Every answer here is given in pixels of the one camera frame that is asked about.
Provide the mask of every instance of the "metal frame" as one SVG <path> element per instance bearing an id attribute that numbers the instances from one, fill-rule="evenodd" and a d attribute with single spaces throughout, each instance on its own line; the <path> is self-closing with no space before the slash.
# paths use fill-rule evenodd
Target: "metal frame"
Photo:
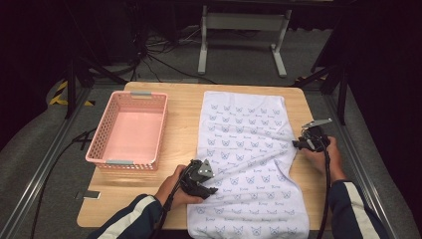
<path id="1" fill-rule="evenodd" d="M 207 64 L 207 30 L 208 29 L 240 29 L 259 31 L 278 31 L 279 38 L 276 44 L 271 45 L 274 61 L 281 78 L 287 76 L 280 49 L 288 29 L 292 11 L 287 10 L 285 15 L 261 14 L 234 14 L 234 13 L 208 13 L 207 6 L 202 9 L 201 34 L 202 43 L 199 53 L 198 74 L 205 75 Z"/>
<path id="2" fill-rule="evenodd" d="M 25 216 L 28 214 L 31 209 L 32 204 L 37 198 L 49 170 L 53 167 L 55 159 L 60 153 L 60 149 L 63 146 L 64 140 L 72 126 L 73 121 L 78 115 L 78 112 L 84 106 L 85 101 L 88 99 L 91 89 L 82 88 L 80 95 L 76 102 L 76 108 L 68 119 L 65 119 L 62 125 L 59 128 L 56 137 L 54 138 L 52 145 L 48 149 L 46 155 L 38 166 L 36 172 L 28 183 L 24 193 L 21 196 L 18 204 L 12 212 L 12 215 L 9 217 L 6 225 L 0 233 L 0 238 L 13 238 L 18 231 L 20 225 L 22 224 Z"/>
<path id="3" fill-rule="evenodd" d="M 330 113 L 335 116 L 337 106 L 335 105 L 334 99 L 328 95 L 323 95 L 323 99 Z M 350 137 L 347 127 L 343 123 L 341 123 L 337 118 L 334 118 L 333 122 L 337 128 L 337 131 L 340 133 L 341 139 L 345 143 L 347 153 L 350 156 L 352 169 L 354 171 L 354 174 L 356 175 L 356 183 L 362 188 L 366 201 L 368 202 L 372 210 L 374 210 L 378 217 L 381 219 L 389 237 L 398 238 L 391 225 L 391 222 L 388 220 L 387 215 L 385 214 L 385 210 L 382 206 L 379 194 L 371 178 L 366 172 L 365 167 L 363 166 L 363 163 L 357 153 L 356 147 L 353 144 L 353 140 Z"/>

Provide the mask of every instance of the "cord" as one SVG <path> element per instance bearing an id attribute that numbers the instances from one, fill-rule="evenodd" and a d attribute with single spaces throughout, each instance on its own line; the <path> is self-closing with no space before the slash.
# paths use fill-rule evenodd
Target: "cord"
<path id="1" fill-rule="evenodd" d="M 97 128 L 93 128 L 90 131 L 85 131 L 83 133 L 81 133 L 80 135 L 76 136 L 74 139 L 72 139 L 72 141 L 59 153 L 59 155 L 55 158 L 55 161 L 53 162 L 53 165 L 51 166 L 51 168 L 49 169 L 49 172 L 47 173 L 46 176 L 46 180 L 44 181 L 42 187 L 41 187 L 41 191 L 40 191 L 40 197 L 38 199 L 38 204 L 37 204 L 37 208 L 35 211 L 35 216 L 34 216 L 34 221 L 32 223 L 32 229 L 31 229 L 31 239 L 34 239 L 35 236 L 35 229 L 37 227 L 37 222 L 38 222 L 38 216 L 40 214 L 40 209 L 41 209 L 41 202 L 43 201 L 43 196 L 44 196 L 44 191 L 46 189 L 46 185 L 47 182 L 50 178 L 50 175 L 52 174 L 52 171 L 54 169 L 54 167 L 56 166 L 57 162 L 59 161 L 59 158 L 63 155 L 63 153 L 65 153 L 65 151 L 72 145 L 74 144 L 74 142 L 78 142 L 81 141 L 81 138 L 83 138 L 84 136 L 89 135 L 91 132 L 97 130 Z"/>
<path id="2" fill-rule="evenodd" d="M 156 35 L 151 35 L 151 36 L 149 36 L 149 38 L 153 37 L 154 38 L 154 42 L 147 43 L 146 44 L 146 47 L 147 48 L 149 48 L 149 47 L 156 47 L 156 46 L 159 46 L 159 45 L 162 45 L 163 47 L 162 47 L 162 49 L 160 51 L 159 50 L 151 50 L 151 49 L 148 49 L 147 51 L 149 53 L 154 53 L 154 54 L 169 53 L 169 52 L 173 51 L 174 49 L 176 49 L 177 47 L 186 46 L 186 45 L 188 45 L 188 44 L 190 44 L 192 42 L 200 43 L 200 42 L 195 41 L 195 40 L 189 40 L 190 38 L 192 38 L 193 36 L 195 36 L 196 34 L 198 34 L 200 32 L 200 30 L 201 29 L 198 28 L 195 31 L 189 33 L 189 35 L 187 37 L 183 37 L 183 38 L 177 40 L 177 43 L 175 45 L 171 45 L 171 42 L 170 41 L 167 41 L 167 40 L 164 40 L 164 38 L 160 38 L 159 40 L 156 40 Z"/>
<path id="3" fill-rule="evenodd" d="M 331 159 L 329 158 L 329 154 L 328 154 L 328 151 L 326 150 L 325 144 L 323 144 L 323 142 L 320 138 L 318 138 L 317 140 L 322 145 L 323 154 L 325 156 L 325 181 L 326 181 L 325 203 L 324 203 L 324 207 L 323 207 L 323 217 L 322 217 L 322 221 L 320 223 L 318 235 L 316 237 L 317 239 L 320 239 L 320 238 L 322 238 L 322 234 L 323 234 L 323 231 L 325 229 L 326 218 L 327 218 L 327 215 L 328 215 L 328 195 L 329 195 L 329 190 L 331 188 L 331 186 L 330 186 L 331 176 L 330 176 L 330 171 L 329 171 L 329 163 L 330 163 Z"/>
<path id="4" fill-rule="evenodd" d="M 142 59 L 142 62 L 148 67 L 148 69 L 155 75 L 155 77 L 157 78 L 157 80 L 159 81 L 159 82 L 161 82 L 161 80 L 159 80 L 159 78 L 158 78 L 158 76 L 157 76 L 157 74 L 154 72 L 154 71 L 152 71 L 152 69 L 151 69 L 151 67 L 149 66 L 149 64 L 147 64 L 146 62 L 145 62 L 145 60 L 143 60 Z"/>
<path id="5" fill-rule="evenodd" d="M 132 75 L 131 75 L 131 77 L 130 77 L 130 82 L 133 82 L 133 78 L 134 78 L 134 80 L 137 82 L 137 77 L 136 77 L 136 67 L 134 67 L 133 68 L 133 70 L 132 70 Z"/>
<path id="6" fill-rule="evenodd" d="M 214 82 L 214 81 L 212 81 L 212 80 L 209 80 L 209 79 L 207 79 L 207 78 L 198 77 L 198 76 L 193 76 L 193 75 L 190 75 L 190 74 L 184 73 L 184 72 L 182 72 L 182 71 L 180 71 L 180 70 L 178 70 L 178 69 L 176 69 L 176 68 L 174 68 L 174 67 L 172 67 L 172 66 L 168 65 L 167 63 L 165 63 L 165 62 L 163 62 L 163 61 L 161 61 L 161 60 L 159 60 L 159 59 L 157 59 L 157 58 L 155 58 L 155 57 L 153 57 L 153 56 L 151 56 L 151 55 L 149 55 L 149 54 L 148 54 L 148 57 L 150 57 L 150 58 L 152 58 L 152 59 L 156 60 L 157 62 L 159 62 L 159 63 L 161 63 L 161 64 L 163 64 L 163 65 L 165 65 L 165 66 L 167 66 L 167 67 L 169 67 L 169 68 L 171 68 L 171 69 L 173 69 L 174 71 L 176 71 L 176 72 L 178 72 L 178 73 L 180 73 L 180 74 L 183 74 L 183 75 L 185 75 L 185 76 L 192 77 L 192 78 L 199 78 L 199 79 L 202 79 L 202 80 L 208 81 L 208 82 L 210 82 L 211 84 L 218 85 L 216 82 Z"/>
<path id="7" fill-rule="evenodd" d="M 149 239 L 157 239 L 158 238 L 158 235 L 159 235 L 159 233 L 162 229 L 162 226 L 164 225 L 165 219 L 167 218 L 167 213 L 171 209 L 171 204 L 173 203 L 174 194 L 180 188 L 180 181 L 182 180 L 182 178 L 184 178 L 186 173 L 189 171 L 188 168 L 191 167 L 191 166 L 192 166 L 192 162 L 189 163 L 189 165 L 186 166 L 186 168 L 183 170 L 183 172 L 179 176 L 179 179 L 177 179 L 176 184 L 174 184 L 173 189 L 171 190 L 170 194 L 167 197 L 167 200 L 165 200 L 165 203 L 162 206 L 162 215 L 161 215 L 161 219 L 159 221 L 159 224 L 158 224 L 157 228 L 154 230 L 154 233 L 149 237 Z"/>

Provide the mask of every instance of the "person's hand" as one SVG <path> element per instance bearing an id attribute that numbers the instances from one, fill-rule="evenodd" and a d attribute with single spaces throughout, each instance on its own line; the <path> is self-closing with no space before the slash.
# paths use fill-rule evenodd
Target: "person's hand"
<path id="1" fill-rule="evenodd" d="M 174 185 L 176 184 L 177 180 L 179 179 L 180 173 L 185 168 L 185 165 L 178 165 L 174 170 L 173 175 L 168 176 L 161 186 L 158 188 L 155 197 L 160 201 L 161 205 L 164 206 L 165 201 L 167 200 L 168 195 L 170 195 L 171 191 L 173 190 Z M 203 202 L 204 199 L 201 197 L 190 196 L 186 194 L 181 188 L 177 189 L 176 193 L 174 193 L 173 203 L 171 204 L 171 208 L 176 208 L 182 204 L 197 204 Z"/>
<path id="2" fill-rule="evenodd" d="M 330 158 L 329 171 L 331 182 L 335 182 L 340 179 L 347 179 L 342 170 L 342 158 L 337 147 L 337 140 L 332 136 L 329 136 L 328 139 L 329 146 L 326 148 L 326 150 Z M 305 154 L 305 157 L 311 161 L 316 170 L 322 174 L 325 174 L 325 155 L 323 152 L 314 152 L 308 150 L 307 148 L 302 148 L 302 152 Z"/>

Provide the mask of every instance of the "wooden table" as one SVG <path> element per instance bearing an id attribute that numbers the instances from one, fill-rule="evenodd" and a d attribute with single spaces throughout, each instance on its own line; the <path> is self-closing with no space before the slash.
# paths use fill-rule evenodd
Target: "wooden table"
<path id="1" fill-rule="evenodd" d="M 122 174 L 104 173 L 96 168 L 89 190 L 100 191 L 102 195 L 98 200 L 84 201 L 78 217 L 81 227 L 100 227 L 136 195 L 155 194 L 162 181 L 174 172 L 178 164 L 187 165 L 190 159 L 195 158 L 199 116 L 205 91 L 283 96 L 295 137 L 301 135 L 302 125 L 313 119 L 303 91 L 296 88 L 128 83 L 124 89 L 168 93 L 168 115 L 158 170 Z M 319 230 L 325 194 L 324 177 L 301 152 L 297 153 L 290 174 L 303 191 L 311 230 Z M 186 206 L 171 210 L 163 226 L 164 229 L 186 227 Z"/>

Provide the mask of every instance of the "jacket sleeve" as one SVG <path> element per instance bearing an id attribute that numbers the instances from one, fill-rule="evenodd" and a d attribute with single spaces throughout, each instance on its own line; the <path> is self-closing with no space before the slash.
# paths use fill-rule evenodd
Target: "jacket sleeve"
<path id="1" fill-rule="evenodd" d="M 155 197 L 141 194 L 127 207 L 110 218 L 88 238 L 148 238 L 161 216 L 161 203 Z"/>
<path id="2" fill-rule="evenodd" d="M 334 238 L 388 238 L 388 234 L 353 182 L 339 180 L 328 196 Z"/>

